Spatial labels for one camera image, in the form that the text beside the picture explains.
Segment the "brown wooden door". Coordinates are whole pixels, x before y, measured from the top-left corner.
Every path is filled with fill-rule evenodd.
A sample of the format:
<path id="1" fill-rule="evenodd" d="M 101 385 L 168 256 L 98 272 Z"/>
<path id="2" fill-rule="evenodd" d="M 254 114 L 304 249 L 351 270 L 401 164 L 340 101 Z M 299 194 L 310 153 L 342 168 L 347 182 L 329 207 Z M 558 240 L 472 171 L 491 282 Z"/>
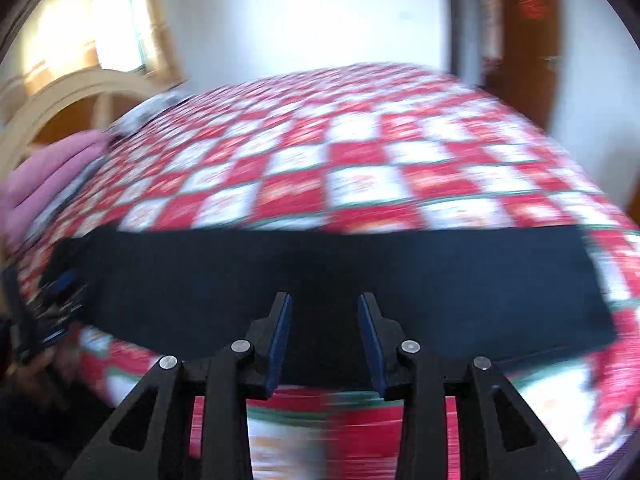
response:
<path id="1" fill-rule="evenodd" d="M 518 0 L 501 0 L 503 54 L 497 96 L 541 128 L 547 128 L 556 88 L 561 35 L 558 0 L 546 0 L 547 16 L 528 20 Z"/>

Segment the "dark door frame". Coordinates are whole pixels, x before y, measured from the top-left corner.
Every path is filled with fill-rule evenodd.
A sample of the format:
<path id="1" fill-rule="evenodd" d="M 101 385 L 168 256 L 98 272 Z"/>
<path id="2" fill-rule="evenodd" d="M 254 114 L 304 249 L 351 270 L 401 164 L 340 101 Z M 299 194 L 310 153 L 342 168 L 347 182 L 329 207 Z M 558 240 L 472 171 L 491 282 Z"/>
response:
<path id="1" fill-rule="evenodd" d="M 449 71 L 473 86 L 483 87 L 483 0 L 449 0 Z"/>

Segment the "red paper door decoration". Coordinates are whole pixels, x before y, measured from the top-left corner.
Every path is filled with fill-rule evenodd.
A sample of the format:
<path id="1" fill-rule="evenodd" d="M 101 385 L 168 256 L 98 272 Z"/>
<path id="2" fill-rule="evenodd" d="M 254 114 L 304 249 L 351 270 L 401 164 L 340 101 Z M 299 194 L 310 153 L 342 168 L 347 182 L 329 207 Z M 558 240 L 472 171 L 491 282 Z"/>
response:
<path id="1" fill-rule="evenodd" d="M 528 20 L 543 20 L 549 12 L 546 0 L 518 0 L 518 8 Z"/>

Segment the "yellow curtain left panel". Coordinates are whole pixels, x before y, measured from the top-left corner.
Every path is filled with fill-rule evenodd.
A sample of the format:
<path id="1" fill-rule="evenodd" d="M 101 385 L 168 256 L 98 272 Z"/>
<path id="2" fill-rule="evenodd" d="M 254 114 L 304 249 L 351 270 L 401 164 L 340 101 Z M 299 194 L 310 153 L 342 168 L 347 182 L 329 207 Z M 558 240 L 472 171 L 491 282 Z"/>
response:
<path id="1" fill-rule="evenodd" d="M 91 0 L 41 0 L 17 41 L 30 96 L 58 78 L 99 64 Z"/>

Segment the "white patterned pillow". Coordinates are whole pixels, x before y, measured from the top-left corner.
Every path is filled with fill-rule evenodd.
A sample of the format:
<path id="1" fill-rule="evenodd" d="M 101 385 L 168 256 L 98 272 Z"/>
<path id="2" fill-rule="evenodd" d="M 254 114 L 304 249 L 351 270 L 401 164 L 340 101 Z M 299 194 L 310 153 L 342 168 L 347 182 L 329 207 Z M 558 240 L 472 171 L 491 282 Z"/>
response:
<path id="1" fill-rule="evenodd" d="M 110 136 L 129 138 L 156 116 L 190 99 L 190 97 L 188 92 L 180 89 L 159 93 L 128 110 L 122 117 L 109 125 L 105 132 Z"/>

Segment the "cream wooden headboard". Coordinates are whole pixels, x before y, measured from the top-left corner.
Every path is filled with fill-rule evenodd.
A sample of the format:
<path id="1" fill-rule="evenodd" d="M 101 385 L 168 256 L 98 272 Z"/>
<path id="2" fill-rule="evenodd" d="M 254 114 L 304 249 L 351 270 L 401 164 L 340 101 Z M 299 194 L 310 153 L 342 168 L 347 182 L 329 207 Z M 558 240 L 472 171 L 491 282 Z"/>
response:
<path id="1" fill-rule="evenodd" d="M 51 82 L 1 129 L 2 179 L 46 145 L 77 131 L 104 130 L 126 110 L 180 84 L 97 67 Z"/>

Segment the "window with frame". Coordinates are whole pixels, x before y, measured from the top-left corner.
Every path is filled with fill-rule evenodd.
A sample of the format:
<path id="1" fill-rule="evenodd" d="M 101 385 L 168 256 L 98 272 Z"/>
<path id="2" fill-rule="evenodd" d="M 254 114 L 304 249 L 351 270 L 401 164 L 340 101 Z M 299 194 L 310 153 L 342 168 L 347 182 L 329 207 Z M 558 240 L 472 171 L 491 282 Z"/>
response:
<path id="1" fill-rule="evenodd" d="M 91 0 L 91 9 L 100 66 L 124 73 L 144 70 L 145 0 Z"/>

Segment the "yellow curtain right panel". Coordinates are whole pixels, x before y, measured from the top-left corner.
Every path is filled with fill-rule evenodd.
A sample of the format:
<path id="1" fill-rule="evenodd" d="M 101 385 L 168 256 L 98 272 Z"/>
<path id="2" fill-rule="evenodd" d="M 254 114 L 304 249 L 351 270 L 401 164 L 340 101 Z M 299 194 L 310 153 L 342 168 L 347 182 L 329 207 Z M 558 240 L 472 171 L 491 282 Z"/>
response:
<path id="1" fill-rule="evenodd" d="M 162 0 L 146 0 L 151 24 L 151 39 L 155 49 L 152 56 L 152 74 L 165 88 L 183 83 L 183 73 L 172 42 Z"/>

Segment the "yellow curtain panel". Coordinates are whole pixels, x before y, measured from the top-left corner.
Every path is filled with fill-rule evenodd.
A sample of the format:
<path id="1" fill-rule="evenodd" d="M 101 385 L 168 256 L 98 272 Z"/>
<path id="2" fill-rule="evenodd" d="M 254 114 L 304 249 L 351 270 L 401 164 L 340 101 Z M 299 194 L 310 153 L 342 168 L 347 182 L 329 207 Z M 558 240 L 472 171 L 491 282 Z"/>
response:
<path id="1" fill-rule="evenodd" d="M 30 96 L 58 78 L 99 64 L 91 0 L 41 0 L 17 41 Z"/>
<path id="2" fill-rule="evenodd" d="M 183 73 L 172 42 L 162 0 L 146 0 L 151 24 L 151 39 L 155 49 L 152 56 L 152 74 L 165 88 L 183 83 Z"/>

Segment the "folded pink quilt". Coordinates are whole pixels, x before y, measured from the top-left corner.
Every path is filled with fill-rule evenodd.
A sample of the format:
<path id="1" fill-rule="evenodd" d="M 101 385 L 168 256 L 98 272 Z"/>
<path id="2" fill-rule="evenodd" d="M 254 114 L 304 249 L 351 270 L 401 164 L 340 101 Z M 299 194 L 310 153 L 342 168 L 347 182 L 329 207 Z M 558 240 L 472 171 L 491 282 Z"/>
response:
<path id="1" fill-rule="evenodd" d="M 59 192 L 108 148 L 108 135 L 86 130 L 36 151 L 1 183 L 1 240 L 9 252 L 25 243 L 28 228 Z"/>

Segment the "black pants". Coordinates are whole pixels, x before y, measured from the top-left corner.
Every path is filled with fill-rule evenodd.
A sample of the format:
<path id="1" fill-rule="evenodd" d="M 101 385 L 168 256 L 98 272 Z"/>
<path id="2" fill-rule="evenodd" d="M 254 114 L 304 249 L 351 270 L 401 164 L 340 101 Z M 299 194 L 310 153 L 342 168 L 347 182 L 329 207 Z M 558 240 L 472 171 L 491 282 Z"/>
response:
<path id="1" fill-rule="evenodd" d="M 43 283 L 73 272 L 84 323 L 185 361 L 212 356 L 292 299 L 282 379 L 370 387 L 357 301 L 453 360 L 506 372 L 603 348 L 616 330 L 574 226 L 335 234 L 195 229 L 130 233 L 108 224 L 59 240 Z"/>

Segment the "red patchwork bedspread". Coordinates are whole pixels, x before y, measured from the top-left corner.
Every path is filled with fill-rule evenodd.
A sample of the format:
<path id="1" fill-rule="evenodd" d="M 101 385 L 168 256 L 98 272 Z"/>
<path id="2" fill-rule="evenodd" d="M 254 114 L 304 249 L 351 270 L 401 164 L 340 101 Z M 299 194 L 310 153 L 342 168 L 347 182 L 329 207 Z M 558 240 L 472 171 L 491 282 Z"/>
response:
<path id="1" fill-rule="evenodd" d="M 352 65 L 196 94 L 55 196 L 17 256 L 34 296 L 53 245 L 128 231 L 246 226 L 344 233 L 580 226 L 620 338 L 518 374 L 580 475 L 612 479 L 639 433 L 639 229 L 570 154 L 490 94 L 410 64 Z"/>

